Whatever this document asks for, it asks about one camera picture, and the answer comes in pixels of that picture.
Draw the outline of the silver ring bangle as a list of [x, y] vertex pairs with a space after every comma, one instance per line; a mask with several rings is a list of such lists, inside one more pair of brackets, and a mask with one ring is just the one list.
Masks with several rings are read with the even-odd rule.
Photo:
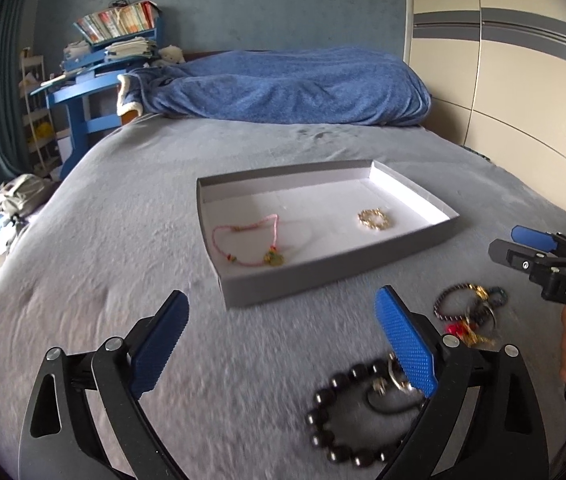
[[412, 393], [416, 388], [409, 382], [394, 352], [389, 352], [385, 359], [378, 359], [370, 365], [373, 376], [372, 389], [383, 396], [391, 387], [402, 393]]

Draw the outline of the grey cardboard tray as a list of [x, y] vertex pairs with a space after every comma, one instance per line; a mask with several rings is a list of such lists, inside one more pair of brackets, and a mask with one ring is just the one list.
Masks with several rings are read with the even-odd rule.
[[377, 160], [204, 177], [202, 240], [225, 307], [280, 299], [386, 266], [450, 238], [458, 213]]

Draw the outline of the white wardrobe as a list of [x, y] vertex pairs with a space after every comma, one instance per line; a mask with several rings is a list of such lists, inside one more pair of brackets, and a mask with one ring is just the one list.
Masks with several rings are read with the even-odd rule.
[[566, 0], [409, 0], [425, 125], [566, 210]]

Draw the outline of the grey bag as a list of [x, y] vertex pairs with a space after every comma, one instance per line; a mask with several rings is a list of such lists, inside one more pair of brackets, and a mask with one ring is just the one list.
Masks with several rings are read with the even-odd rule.
[[57, 187], [57, 182], [36, 174], [21, 174], [0, 186], [0, 214], [8, 218], [26, 218], [45, 204]]

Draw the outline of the white shelf rack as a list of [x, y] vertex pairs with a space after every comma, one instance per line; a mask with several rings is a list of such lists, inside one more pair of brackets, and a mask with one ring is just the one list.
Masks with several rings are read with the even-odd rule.
[[44, 57], [33, 54], [30, 47], [23, 48], [19, 53], [18, 76], [22, 133], [29, 162], [39, 177], [53, 179], [62, 160], [53, 117], [46, 102], [46, 90], [43, 88], [48, 80]]

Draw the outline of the blue desk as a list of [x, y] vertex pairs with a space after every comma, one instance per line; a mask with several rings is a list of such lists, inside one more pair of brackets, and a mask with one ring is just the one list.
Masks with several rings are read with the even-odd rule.
[[[120, 84], [118, 77], [129, 70], [140, 68], [149, 63], [156, 52], [154, 44], [161, 38], [162, 23], [160, 14], [154, 18], [154, 27], [142, 30], [137, 35], [129, 34], [120, 38], [105, 40], [101, 47], [85, 55], [82, 60], [70, 62], [74, 68], [58, 76], [54, 80], [42, 82], [34, 93], [45, 93], [46, 105], [52, 108], [56, 105], [66, 107], [69, 125], [71, 153], [62, 161], [59, 179], [65, 179], [80, 159], [89, 151], [89, 136], [94, 133], [112, 130], [122, 125], [122, 119], [117, 113], [87, 118], [85, 111], [86, 98], [92, 94], [112, 90]], [[106, 53], [106, 48], [115, 42], [123, 40], [144, 39], [149, 41], [149, 56], [115, 55]]]

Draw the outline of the blue blanket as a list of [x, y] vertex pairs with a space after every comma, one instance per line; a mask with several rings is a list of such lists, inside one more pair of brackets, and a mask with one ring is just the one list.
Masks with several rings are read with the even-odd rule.
[[119, 116], [411, 127], [432, 107], [424, 82], [400, 58], [354, 47], [228, 51], [118, 80]]

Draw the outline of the white plush toy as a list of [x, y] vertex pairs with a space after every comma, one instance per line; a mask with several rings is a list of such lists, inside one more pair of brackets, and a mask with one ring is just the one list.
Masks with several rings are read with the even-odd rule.
[[167, 64], [182, 64], [185, 62], [184, 54], [181, 48], [177, 46], [163, 47], [158, 50], [159, 61]]

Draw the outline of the stack of papers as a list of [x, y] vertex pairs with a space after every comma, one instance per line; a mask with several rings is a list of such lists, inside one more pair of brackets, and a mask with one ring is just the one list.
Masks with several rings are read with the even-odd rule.
[[105, 48], [106, 62], [120, 61], [124, 58], [153, 58], [157, 51], [154, 40], [145, 37], [134, 37], [117, 41]]

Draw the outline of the row of books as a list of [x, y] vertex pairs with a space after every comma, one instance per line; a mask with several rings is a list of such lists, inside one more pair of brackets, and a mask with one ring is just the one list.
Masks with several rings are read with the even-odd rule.
[[160, 24], [161, 10], [153, 1], [141, 0], [86, 14], [74, 28], [91, 46], [119, 38], [151, 32]]

